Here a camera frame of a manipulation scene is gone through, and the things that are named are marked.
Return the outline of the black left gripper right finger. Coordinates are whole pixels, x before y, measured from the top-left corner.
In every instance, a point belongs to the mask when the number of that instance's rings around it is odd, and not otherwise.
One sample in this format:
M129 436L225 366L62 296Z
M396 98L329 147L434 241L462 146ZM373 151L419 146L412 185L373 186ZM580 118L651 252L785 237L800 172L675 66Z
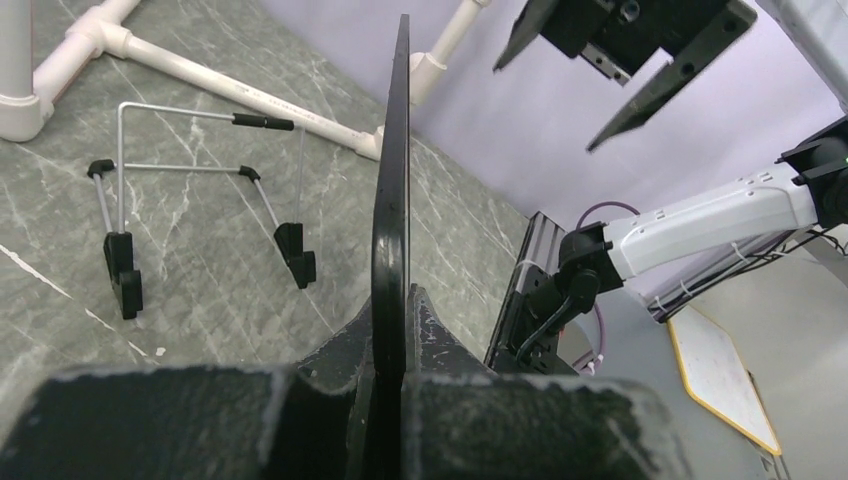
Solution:
M441 323L427 291L407 300L401 394L404 479L689 479L671 414L633 381L499 375Z

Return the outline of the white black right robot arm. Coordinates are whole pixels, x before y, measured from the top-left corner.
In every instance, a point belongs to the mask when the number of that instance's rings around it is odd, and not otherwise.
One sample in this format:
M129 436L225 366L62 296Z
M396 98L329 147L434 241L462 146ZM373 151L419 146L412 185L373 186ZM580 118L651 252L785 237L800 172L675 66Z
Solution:
M741 1L530 1L496 62L544 38L625 82L658 50L670 61L601 129L596 149L645 125L755 23ZM564 373L556 338L596 298L665 263L752 236L847 220L847 122L783 153L763 173L650 213L596 222L559 239L551 273L515 276L485 357L498 371Z

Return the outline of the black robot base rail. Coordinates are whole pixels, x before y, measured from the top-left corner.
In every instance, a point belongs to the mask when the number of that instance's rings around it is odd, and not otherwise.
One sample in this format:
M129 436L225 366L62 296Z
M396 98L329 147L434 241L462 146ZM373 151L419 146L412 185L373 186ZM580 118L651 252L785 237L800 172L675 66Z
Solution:
M496 321L484 363L498 374L572 375L576 371L557 355L558 336L545 334L521 361L516 354L522 342L542 320L527 312L528 295L559 267L559 245L566 231L542 212L529 219L508 289Z

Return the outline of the white whiteboard black frame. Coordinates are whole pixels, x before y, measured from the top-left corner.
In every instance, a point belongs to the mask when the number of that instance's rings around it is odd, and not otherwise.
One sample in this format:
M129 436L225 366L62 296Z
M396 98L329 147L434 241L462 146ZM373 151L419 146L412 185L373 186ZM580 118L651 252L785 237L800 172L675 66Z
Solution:
M375 462L379 479L398 479L401 387L406 372L410 174L410 16L399 19L393 54L371 254L372 348L376 374Z

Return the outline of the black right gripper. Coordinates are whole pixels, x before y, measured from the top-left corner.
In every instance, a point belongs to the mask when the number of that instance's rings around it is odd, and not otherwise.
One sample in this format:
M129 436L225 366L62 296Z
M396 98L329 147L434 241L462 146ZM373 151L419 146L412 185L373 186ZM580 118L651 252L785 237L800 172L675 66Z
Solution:
M611 138L644 126L756 19L755 10L742 1L528 0L492 71L502 71L540 33L571 59L593 46L627 77L657 50L670 55L590 141L587 150L593 152Z

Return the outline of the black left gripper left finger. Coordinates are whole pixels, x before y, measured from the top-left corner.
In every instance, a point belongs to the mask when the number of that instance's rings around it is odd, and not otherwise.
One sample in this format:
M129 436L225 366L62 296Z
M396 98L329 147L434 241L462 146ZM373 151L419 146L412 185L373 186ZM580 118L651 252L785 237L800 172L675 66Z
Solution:
M371 310L295 364L88 365L27 399L5 479L358 479Z

